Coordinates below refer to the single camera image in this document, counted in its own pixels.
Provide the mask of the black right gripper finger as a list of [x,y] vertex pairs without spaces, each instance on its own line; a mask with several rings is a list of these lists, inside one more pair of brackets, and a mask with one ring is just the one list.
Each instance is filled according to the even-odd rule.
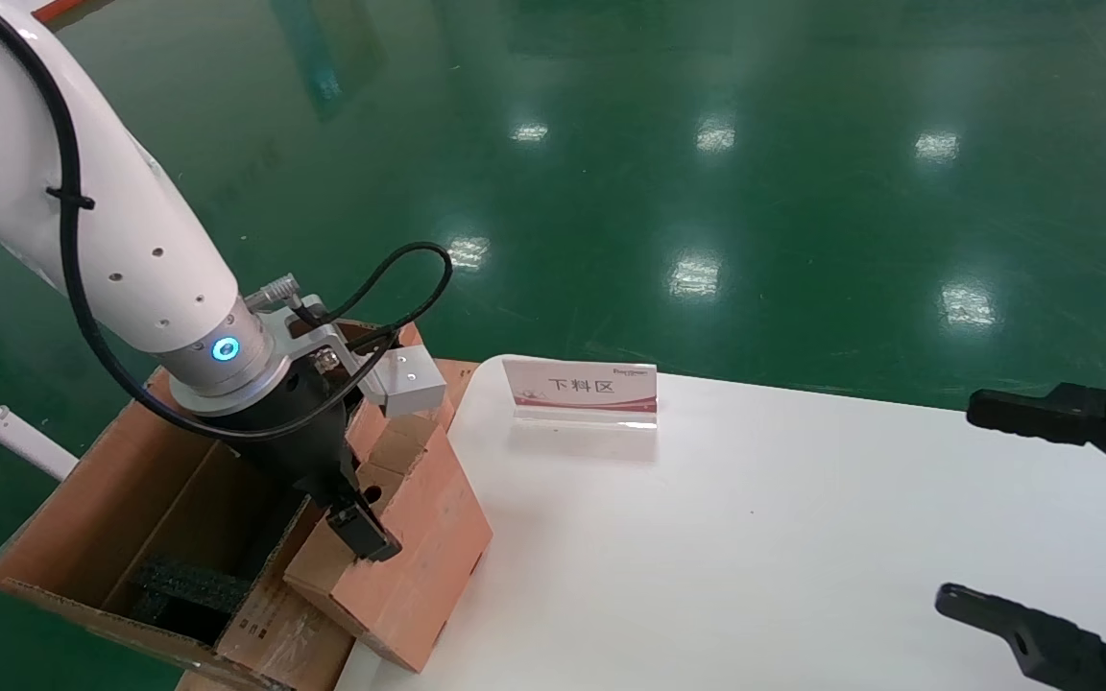
[[1062,383],[1040,397],[979,390],[970,396],[966,420],[1006,435],[1091,444],[1106,456],[1105,389]]
[[941,585],[935,608],[1004,640],[1027,679],[1056,690],[1106,690],[1106,640],[1067,618],[961,584]]

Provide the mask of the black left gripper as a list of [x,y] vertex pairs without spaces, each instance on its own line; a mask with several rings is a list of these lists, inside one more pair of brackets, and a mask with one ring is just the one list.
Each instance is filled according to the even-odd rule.
[[[237,413],[197,416],[211,427],[258,432],[288,425],[315,411],[334,386],[316,370],[289,370],[257,404]],[[251,461],[286,486],[310,495],[326,509],[326,524],[359,561],[390,561],[401,552],[398,538],[374,514],[355,477],[356,456],[347,432],[351,415],[363,394],[351,391],[314,416],[302,428],[267,441],[232,441],[238,456]]]

